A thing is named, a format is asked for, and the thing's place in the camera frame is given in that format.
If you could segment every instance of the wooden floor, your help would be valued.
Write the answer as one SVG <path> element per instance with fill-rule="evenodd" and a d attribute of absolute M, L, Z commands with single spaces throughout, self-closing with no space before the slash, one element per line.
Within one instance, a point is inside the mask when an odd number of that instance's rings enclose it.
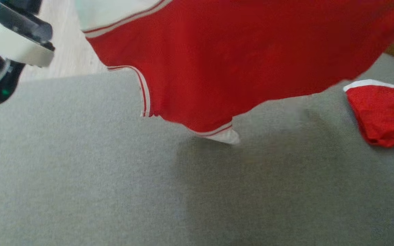
<path fill-rule="evenodd" d="M 53 26 L 55 57 L 48 68 L 25 67 L 21 82 L 106 72 L 80 31 L 74 0 L 43 0 L 39 17 Z"/>

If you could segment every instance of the gray couch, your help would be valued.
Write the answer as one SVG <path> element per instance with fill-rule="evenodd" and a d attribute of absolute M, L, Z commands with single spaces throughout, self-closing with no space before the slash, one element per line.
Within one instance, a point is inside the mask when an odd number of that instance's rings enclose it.
<path fill-rule="evenodd" d="M 365 78 L 394 84 L 394 59 Z M 21 84 L 0 106 L 0 246 L 394 246 L 394 149 L 361 138 L 348 83 L 236 117 L 238 146 L 139 118 L 128 71 Z"/>

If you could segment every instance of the white fabric tip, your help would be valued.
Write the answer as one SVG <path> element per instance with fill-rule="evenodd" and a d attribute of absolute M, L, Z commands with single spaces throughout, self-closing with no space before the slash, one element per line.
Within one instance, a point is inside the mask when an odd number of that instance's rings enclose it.
<path fill-rule="evenodd" d="M 203 137 L 203 138 L 226 143 L 229 145 L 237 145 L 240 143 L 238 133 L 236 131 L 234 131 L 232 128 L 226 129 L 225 131 L 221 131 L 221 132 L 214 134 L 212 136 Z"/>
<path fill-rule="evenodd" d="M 366 79 L 366 80 L 355 81 L 351 84 L 348 84 L 345 87 L 343 87 L 343 90 L 344 90 L 344 92 L 347 92 L 349 89 L 361 87 L 361 86 L 367 86 L 367 85 L 376 85 L 376 86 L 394 88 L 394 84 L 388 84 L 388 83 L 384 83 L 384 82 L 373 80 L 373 79 Z"/>

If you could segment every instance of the robotic arm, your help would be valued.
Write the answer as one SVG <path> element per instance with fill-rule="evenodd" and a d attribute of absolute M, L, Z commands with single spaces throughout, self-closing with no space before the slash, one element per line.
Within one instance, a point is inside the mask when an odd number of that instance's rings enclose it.
<path fill-rule="evenodd" d="M 0 104 L 14 92 L 24 66 L 48 67 L 53 29 L 33 14 L 42 0 L 0 0 Z"/>

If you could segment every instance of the clothing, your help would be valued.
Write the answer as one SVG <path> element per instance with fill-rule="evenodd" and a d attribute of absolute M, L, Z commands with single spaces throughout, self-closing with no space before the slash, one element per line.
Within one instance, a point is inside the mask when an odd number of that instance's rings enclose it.
<path fill-rule="evenodd" d="M 138 73 L 142 115 L 202 136 L 233 131 L 264 101 L 355 78 L 394 39 L 394 0 L 81 2 L 100 60 Z"/>
<path fill-rule="evenodd" d="M 344 91 L 364 139 L 371 145 L 394 147 L 394 85 L 363 80 Z"/>

